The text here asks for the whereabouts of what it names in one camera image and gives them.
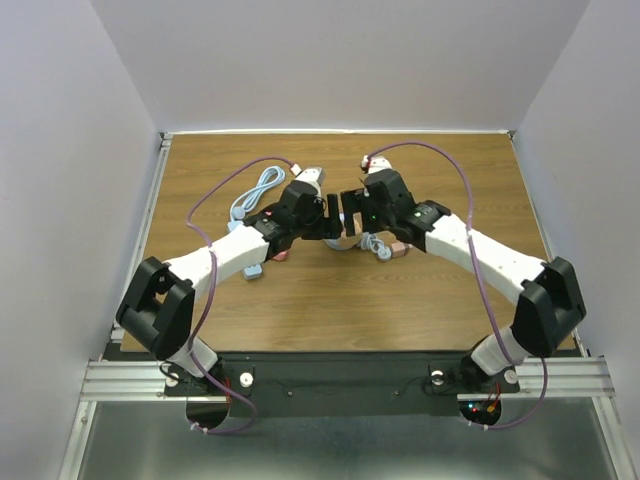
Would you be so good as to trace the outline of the pink triangular power strip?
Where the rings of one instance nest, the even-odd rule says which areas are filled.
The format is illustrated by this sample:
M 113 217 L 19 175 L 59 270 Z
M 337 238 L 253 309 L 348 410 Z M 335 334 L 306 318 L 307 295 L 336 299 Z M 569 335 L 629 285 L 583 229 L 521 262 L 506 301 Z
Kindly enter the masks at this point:
M 272 260 L 277 262 L 285 261 L 288 258 L 288 251 L 281 252 L 275 255 Z

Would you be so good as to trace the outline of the small pink plug adapter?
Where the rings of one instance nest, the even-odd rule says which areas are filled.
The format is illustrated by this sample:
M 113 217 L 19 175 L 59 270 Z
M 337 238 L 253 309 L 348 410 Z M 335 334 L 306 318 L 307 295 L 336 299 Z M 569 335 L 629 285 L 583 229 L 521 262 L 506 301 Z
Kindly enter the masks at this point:
M 394 242 L 390 246 L 391 255 L 393 258 L 404 257 L 408 254 L 411 246 L 404 242 Z

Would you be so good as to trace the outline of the white rectangular power strip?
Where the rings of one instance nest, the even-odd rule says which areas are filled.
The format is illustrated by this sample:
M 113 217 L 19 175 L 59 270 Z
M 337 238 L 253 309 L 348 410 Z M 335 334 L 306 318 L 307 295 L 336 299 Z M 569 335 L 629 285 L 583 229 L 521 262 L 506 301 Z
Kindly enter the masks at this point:
M 256 280 L 263 275 L 263 268 L 261 264 L 251 265 L 242 270 L 243 278 L 247 281 Z

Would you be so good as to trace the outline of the white round power strip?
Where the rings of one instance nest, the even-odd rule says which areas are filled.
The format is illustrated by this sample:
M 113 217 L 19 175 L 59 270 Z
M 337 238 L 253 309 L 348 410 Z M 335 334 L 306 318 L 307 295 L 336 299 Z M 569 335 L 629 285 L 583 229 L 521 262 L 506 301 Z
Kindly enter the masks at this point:
M 337 251 L 347 251 L 359 246 L 362 235 L 360 237 L 347 236 L 346 230 L 343 230 L 341 236 L 338 239 L 327 239 L 324 243 L 331 249 Z

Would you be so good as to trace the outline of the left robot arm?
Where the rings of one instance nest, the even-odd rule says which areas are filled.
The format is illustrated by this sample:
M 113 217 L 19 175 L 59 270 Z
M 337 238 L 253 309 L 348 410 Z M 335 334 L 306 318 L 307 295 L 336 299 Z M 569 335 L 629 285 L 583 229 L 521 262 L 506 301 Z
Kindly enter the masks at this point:
M 291 248 L 297 239 L 338 238 L 343 231 L 338 195 L 321 196 L 315 181 L 293 180 L 279 200 L 245 218 L 231 232 L 189 254 L 160 261 L 151 256 L 137 267 L 117 309 L 116 322 L 158 361 L 180 367 L 199 393 L 222 383 L 219 357 L 198 338 L 194 307 L 216 287 L 247 267 Z

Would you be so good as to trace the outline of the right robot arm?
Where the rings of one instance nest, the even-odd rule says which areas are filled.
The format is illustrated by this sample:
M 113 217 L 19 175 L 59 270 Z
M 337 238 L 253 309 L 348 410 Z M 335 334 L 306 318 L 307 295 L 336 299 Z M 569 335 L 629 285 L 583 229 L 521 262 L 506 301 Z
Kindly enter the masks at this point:
M 473 273 L 481 291 L 492 286 L 515 307 L 512 323 L 495 330 L 463 356 L 459 378 L 482 390 L 503 370 L 529 357 L 548 358 L 585 318 L 573 265 L 525 255 L 470 228 L 447 207 L 417 202 L 401 175 L 384 168 L 359 189 L 340 195 L 347 235 L 359 215 L 367 233 L 388 231 L 397 240 Z

